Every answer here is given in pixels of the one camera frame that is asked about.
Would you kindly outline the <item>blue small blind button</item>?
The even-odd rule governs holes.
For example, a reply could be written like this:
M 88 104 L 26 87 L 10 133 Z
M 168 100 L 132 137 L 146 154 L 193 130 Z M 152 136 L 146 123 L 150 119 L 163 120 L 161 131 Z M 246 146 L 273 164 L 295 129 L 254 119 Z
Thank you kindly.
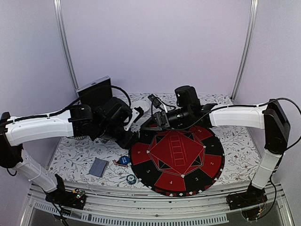
M 122 156 L 118 160 L 118 164 L 121 166 L 127 166 L 130 163 L 130 158 L 128 156 Z

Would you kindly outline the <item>green fifty poker chip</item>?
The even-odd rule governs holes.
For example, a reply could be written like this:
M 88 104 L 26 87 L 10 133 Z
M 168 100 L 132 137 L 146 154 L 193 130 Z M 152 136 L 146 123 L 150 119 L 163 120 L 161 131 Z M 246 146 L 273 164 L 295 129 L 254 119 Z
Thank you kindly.
M 135 175 L 128 175 L 126 178 L 126 181 L 130 185 L 134 185 L 136 183 L 136 177 Z

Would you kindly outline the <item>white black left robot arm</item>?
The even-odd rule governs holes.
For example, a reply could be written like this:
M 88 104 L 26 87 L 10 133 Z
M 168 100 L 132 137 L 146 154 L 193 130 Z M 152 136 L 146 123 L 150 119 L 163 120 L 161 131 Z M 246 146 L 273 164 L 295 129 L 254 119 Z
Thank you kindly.
M 113 140 L 122 149 L 129 149 L 138 139 L 130 127 L 143 114 L 141 107 L 131 108 L 117 97 L 95 109 L 71 104 L 57 112 L 25 117 L 12 117 L 4 112 L 0 119 L 0 165 L 22 173 L 59 204 L 66 204 L 70 194 L 64 188 L 63 179 L 47 173 L 24 150 L 23 144 L 52 137 L 89 137 L 92 141 Z

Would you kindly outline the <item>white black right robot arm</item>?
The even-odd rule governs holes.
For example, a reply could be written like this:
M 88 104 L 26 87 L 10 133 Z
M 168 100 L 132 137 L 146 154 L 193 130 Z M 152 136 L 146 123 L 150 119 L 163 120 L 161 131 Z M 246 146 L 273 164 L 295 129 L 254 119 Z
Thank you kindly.
M 242 126 L 265 131 L 264 154 L 259 167 L 243 195 L 247 205 L 254 205 L 288 149 L 290 123 L 278 99 L 258 105 L 202 105 L 194 87 L 175 89 L 177 108 L 151 113 L 151 119 L 163 130 L 188 130 L 202 127 Z

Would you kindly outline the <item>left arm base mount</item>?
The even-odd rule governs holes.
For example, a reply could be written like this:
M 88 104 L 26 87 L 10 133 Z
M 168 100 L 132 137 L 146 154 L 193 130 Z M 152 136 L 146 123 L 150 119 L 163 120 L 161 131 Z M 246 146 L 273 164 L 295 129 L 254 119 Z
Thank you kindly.
M 45 200 L 58 204 L 59 206 L 70 207 L 73 209 L 83 210 L 86 203 L 86 192 L 82 189 L 75 188 L 72 191 L 67 191 L 63 179 L 55 174 L 57 179 L 56 189 L 46 194 Z

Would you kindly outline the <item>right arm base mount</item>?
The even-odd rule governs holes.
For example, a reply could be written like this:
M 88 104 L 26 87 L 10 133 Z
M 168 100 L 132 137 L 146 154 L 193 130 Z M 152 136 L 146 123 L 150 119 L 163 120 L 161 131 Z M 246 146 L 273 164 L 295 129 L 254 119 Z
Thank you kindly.
M 258 189 L 249 186 L 245 192 L 230 193 L 226 197 L 226 202 L 230 210 L 247 208 L 255 206 L 254 208 L 241 211 L 243 218 L 247 221 L 256 221 L 266 208 L 266 201 L 268 200 L 265 189 Z

